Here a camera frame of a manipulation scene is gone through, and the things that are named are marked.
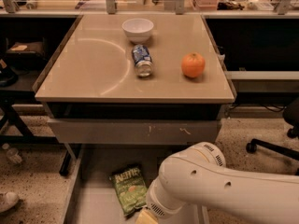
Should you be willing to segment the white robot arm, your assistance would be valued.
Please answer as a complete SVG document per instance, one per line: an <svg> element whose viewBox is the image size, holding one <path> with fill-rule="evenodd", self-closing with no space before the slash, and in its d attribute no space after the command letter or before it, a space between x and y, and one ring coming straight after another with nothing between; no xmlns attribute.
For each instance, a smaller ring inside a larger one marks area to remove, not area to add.
<svg viewBox="0 0 299 224"><path fill-rule="evenodd" d="M148 210L159 218L188 203L252 224L299 224L299 177L229 169L215 145L201 142L165 158L146 196Z"/></svg>

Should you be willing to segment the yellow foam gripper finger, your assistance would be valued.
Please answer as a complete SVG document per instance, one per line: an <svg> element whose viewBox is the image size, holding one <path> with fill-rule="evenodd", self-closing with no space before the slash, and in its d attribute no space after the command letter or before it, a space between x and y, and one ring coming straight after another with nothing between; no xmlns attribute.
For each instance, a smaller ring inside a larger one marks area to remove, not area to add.
<svg viewBox="0 0 299 224"><path fill-rule="evenodd" d="M158 224L158 219L147 208L143 208L138 214L135 224Z"/></svg>

